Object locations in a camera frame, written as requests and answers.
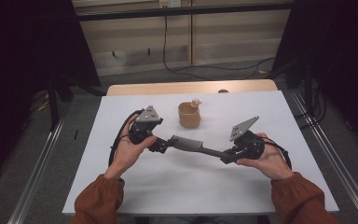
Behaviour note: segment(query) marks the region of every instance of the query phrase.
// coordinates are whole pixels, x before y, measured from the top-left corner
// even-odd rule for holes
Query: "orange sleeve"
[[[123,189],[124,180],[99,175],[77,196],[71,223],[118,223],[116,211],[123,203]]]
[[[324,192],[300,173],[271,184],[272,202],[282,223],[338,223],[324,209]]]

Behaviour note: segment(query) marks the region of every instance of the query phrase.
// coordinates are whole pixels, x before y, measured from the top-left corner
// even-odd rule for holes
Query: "brown cup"
[[[184,102],[178,106],[179,122],[185,128],[197,128],[200,125],[200,109],[192,107],[191,102]]]

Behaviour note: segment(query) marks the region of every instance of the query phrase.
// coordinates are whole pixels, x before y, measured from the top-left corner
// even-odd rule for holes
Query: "person's left hand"
[[[117,146],[115,157],[112,164],[107,168],[103,177],[108,179],[119,180],[121,175],[124,174],[130,167],[135,164],[141,153],[145,148],[150,147],[156,142],[157,137],[152,135],[147,137],[142,143],[135,145],[128,137],[130,125],[138,118],[138,115],[134,115],[127,122],[123,131],[120,134],[120,141]]]

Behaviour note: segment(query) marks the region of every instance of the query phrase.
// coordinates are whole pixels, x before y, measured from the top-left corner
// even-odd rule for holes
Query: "hand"
[[[156,136],[147,137],[142,143],[135,145],[128,137],[130,125],[136,120],[138,115],[134,115],[127,122],[123,131],[120,134],[120,141],[117,146],[115,157],[112,164],[107,168],[104,177],[108,179],[119,180],[121,175],[124,174],[130,167],[135,164],[141,153],[145,148],[150,147],[156,142]]]
[[[267,137],[265,133],[257,133],[260,137]],[[294,173],[286,164],[282,154],[276,147],[265,145],[264,153],[258,160],[238,159],[238,165],[250,166],[258,169],[273,180],[283,180],[291,177]]]

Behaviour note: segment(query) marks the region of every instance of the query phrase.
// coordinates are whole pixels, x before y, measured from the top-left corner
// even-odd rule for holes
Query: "table surface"
[[[151,84],[114,85],[107,92],[113,95],[148,95],[148,94],[181,94],[181,93],[218,93],[242,91],[277,91],[272,80],[230,80],[230,81],[201,81],[201,82],[172,82]]]
[[[259,84],[258,92],[254,92],[256,83]],[[114,93],[118,95],[103,98],[63,213],[74,213],[75,197],[96,175],[106,169],[105,159],[109,154],[106,149],[112,144],[112,133],[118,132],[129,111],[145,105],[153,105],[164,118],[163,124],[154,130],[156,136],[169,139],[174,133],[185,138],[204,140],[206,147],[217,150],[227,149],[231,145],[228,136],[232,125],[254,115],[260,116],[251,130],[256,133],[266,132],[282,147],[287,148],[296,170],[325,192],[326,209],[337,211],[337,204],[290,108],[272,81],[211,81],[141,86],[142,88],[136,88],[139,85],[124,85],[121,87],[131,89],[132,95],[123,95],[123,92],[116,89]],[[193,90],[198,93],[182,93],[181,86],[186,91],[190,91],[189,86],[197,87]],[[172,92],[173,87],[181,93],[157,94],[165,89]],[[221,89],[232,93],[216,94]],[[177,106],[180,102],[191,101],[192,97],[203,100],[200,106],[201,124],[197,129],[188,130],[178,125]],[[217,158],[199,153],[174,149],[167,150],[165,154],[147,151],[123,178],[126,180],[126,197],[118,210],[121,215],[249,215],[274,212],[267,177],[256,169],[235,164],[225,165]]]

